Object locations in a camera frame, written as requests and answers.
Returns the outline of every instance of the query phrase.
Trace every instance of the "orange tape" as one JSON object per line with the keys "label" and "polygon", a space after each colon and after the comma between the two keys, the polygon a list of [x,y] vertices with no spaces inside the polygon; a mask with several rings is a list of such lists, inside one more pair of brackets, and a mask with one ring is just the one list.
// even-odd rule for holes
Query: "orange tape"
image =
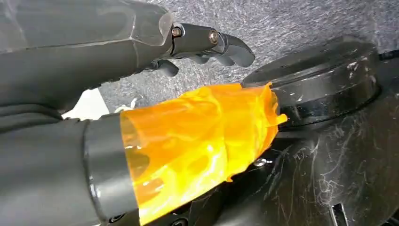
{"label": "orange tape", "polygon": [[277,98],[270,84],[202,87],[121,114],[123,142],[147,224],[246,170],[271,145]]}

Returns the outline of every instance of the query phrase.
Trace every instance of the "gray carpet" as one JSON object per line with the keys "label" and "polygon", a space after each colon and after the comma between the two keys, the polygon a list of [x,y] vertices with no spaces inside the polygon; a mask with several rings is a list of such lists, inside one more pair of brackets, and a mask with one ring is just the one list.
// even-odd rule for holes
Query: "gray carpet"
{"label": "gray carpet", "polygon": [[174,61],[174,78],[142,73],[100,88],[110,111],[121,104],[153,105],[202,85],[240,82],[254,69],[290,52],[352,34],[375,43],[380,53],[399,49],[399,0],[151,0],[177,22],[211,26],[243,39],[256,54],[249,68],[215,60],[197,65]]}

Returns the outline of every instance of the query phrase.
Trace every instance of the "gray plastic cover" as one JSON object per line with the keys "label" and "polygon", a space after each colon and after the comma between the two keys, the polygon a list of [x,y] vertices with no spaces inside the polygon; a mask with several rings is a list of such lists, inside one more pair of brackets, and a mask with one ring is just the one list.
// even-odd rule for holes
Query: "gray plastic cover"
{"label": "gray plastic cover", "polygon": [[133,0],[0,0],[0,53],[135,40],[164,44],[172,16]]}

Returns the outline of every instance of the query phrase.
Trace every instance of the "robotic hand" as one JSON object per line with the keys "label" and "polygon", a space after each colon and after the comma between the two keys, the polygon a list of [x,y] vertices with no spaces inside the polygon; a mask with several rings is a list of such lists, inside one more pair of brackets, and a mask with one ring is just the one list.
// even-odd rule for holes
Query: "robotic hand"
{"label": "robotic hand", "polygon": [[87,226],[125,212],[146,224],[245,170],[286,120],[268,87],[239,84],[63,120],[86,89],[143,70],[176,75],[168,59],[246,67],[255,56],[236,37],[174,24],[142,2],[0,1],[0,10],[4,225]]}

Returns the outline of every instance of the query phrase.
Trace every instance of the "screw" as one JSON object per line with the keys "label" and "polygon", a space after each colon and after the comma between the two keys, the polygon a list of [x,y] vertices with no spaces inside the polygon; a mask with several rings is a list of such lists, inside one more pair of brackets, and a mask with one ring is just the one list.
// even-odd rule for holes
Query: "screw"
{"label": "screw", "polygon": [[219,34],[215,30],[211,30],[209,32],[209,40],[211,41],[212,44],[217,44],[219,41]]}
{"label": "screw", "polygon": [[122,219],[122,217],[123,217],[124,215],[125,215],[125,214],[114,216],[114,217],[110,218],[110,219],[108,220],[108,222],[109,222],[110,224],[115,223],[115,222],[117,222],[118,220]]}
{"label": "screw", "polygon": [[178,27],[175,27],[175,28],[173,28],[172,29],[172,36],[173,37],[180,37],[180,36],[182,36],[182,30],[180,29],[180,28],[178,28]]}
{"label": "screw", "polygon": [[184,218],[181,218],[173,222],[170,226],[188,226],[188,221]]}
{"label": "screw", "polygon": [[255,165],[256,167],[262,167],[262,166],[264,166],[264,165],[267,164],[267,163],[273,163],[273,161],[270,161],[270,160],[267,160],[267,159],[264,159],[264,158],[259,158],[259,159],[257,159],[257,160],[254,162],[254,165]]}

